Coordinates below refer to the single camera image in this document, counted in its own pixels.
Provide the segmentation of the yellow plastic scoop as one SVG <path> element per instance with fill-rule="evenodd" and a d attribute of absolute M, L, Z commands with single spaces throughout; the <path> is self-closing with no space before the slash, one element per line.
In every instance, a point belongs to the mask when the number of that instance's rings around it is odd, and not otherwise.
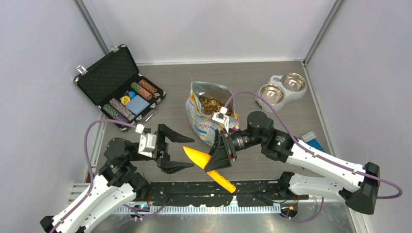
<path fill-rule="evenodd" d="M 198 167 L 205 170 L 206 165 L 211 159 L 211 155 L 183 146 L 183 150 L 186 153 L 187 157 L 192 160 Z M 222 188 L 227 190 L 229 193 L 234 193 L 236 191 L 236 187 L 224 178 L 222 175 L 219 174 L 216 170 L 206 172 L 209 177 L 211 177 L 217 184 L 219 184 Z"/>

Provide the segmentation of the cat food bag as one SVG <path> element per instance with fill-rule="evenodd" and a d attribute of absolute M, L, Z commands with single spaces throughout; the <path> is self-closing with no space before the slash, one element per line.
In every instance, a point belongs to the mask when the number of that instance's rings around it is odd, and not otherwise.
<path fill-rule="evenodd" d="M 223 124 L 212 120 L 232 96 L 231 90 L 224 85 L 192 81 L 190 94 L 185 103 L 189 126 L 210 147 L 215 138 L 215 130 L 223 130 Z"/>

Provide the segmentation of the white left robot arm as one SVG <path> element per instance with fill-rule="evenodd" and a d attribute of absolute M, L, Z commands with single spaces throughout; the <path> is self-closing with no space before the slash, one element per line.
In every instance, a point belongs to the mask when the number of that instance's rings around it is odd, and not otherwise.
<path fill-rule="evenodd" d="M 45 232 L 89 233 L 119 207 L 130 201 L 147 199 L 150 184 L 137 172 L 132 161 L 156 161 L 157 167 L 166 174 L 194 166 L 171 161 L 166 142 L 169 139 L 175 143 L 192 143 L 194 139 L 164 124 L 159 124 L 154 133 L 137 124 L 135 132 L 140 135 L 137 143 L 119 137 L 109 141 L 104 153 L 106 163 L 97 175 L 90 175 L 88 188 L 59 214 L 41 219 L 40 225 Z"/>

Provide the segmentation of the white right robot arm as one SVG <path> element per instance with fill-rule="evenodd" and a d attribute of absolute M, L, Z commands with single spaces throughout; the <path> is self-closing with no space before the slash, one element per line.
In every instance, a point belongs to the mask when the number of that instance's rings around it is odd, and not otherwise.
<path fill-rule="evenodd" d="M 300 195 L 321 196 L 343 201 L 347 207 L 371 215 L 379 190 L 380 168 L 368 162 L 351 163 L 322 152 L 288 133 L 274 128 L 274 121 L 262 111 L 251 112 L 247 128 L 229 133 L 215 131 L 215 141 L 209 152 L 206 172 L 231 167 L 236 153 L 260 145 L 268 159 L 300 166 L 318 177 L 306 177 L 294 172 L 283 172 L 278 180 L 277 192 L 283 199 Z"/>

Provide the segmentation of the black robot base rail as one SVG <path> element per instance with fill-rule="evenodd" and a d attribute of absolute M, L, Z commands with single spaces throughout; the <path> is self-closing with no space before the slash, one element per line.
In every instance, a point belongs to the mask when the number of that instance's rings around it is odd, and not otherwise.
<path fill-rule="evenodd" d="M 277 183 L 277 180 L 235 181 L 236 190 L 230 193 L 219 184 L 209 182 L 152 182 L 135 201 L 151 202 L 157 206 L 199 207 L 228 206 L 237 200 L 241 207 L 269 206 L 287 200 L 307 200 Z"/>

